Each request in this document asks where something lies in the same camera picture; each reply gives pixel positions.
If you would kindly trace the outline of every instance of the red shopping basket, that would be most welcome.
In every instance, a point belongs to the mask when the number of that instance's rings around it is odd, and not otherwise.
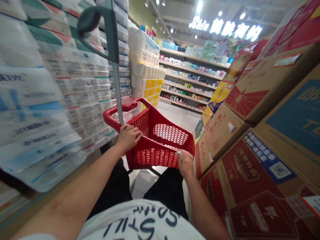
[[[126,153],[130,169],[145,169],[152,166],[179,168],[175,152],[184,149],[194,156],[193,135],[168,121],[158,110],[142,97],[122,103],[122,111],[128,112],[142,102],[147,109],[128,121],[128,124],[139,128],[143,137],[138,144]],[[120,123],[111,117],[117,107],[103,113],[104,121],[120,132]]]

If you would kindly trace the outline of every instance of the black pants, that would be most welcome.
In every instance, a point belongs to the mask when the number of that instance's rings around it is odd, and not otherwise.
[[[188,221],[182,180],[183,177],[178,169],[167,168],[144,195],[143,199],[159,201]],[[130,200],[132,200],[132,196],[130,193],[129,176],[123,166],[123,160],[120,158],[88,219],[118,203]]]

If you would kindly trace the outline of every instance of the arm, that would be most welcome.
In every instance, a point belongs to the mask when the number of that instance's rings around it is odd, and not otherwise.
[[[115,164],[141,137],[138,128],[123,125],[116,145],[42,207],[12,239],[37,233],[50,234],[57,239],[76,239]]]
[[[193,175],[192,155],[187,151],[181,151],[183,160],[182,163],[179,161],[179,169],[187,183],[197,230],[208,240],[232,240],[197,178]]]

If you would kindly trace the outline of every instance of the qr code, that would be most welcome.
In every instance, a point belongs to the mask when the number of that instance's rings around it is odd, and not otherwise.
[[[278,179],[284,178],[291,174],[290,170],[286,168],[286,166],[284,166],[281,162],[276,163],[269,169]]]

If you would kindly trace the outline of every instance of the white t-shirt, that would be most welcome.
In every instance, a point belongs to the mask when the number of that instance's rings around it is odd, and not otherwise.
[[[20,240],[55,240],[51,235],[36,234]],[[144,199],[120,203],[90,218],[78,240],[199,239],[203,236],[182,216],[162,203]]]

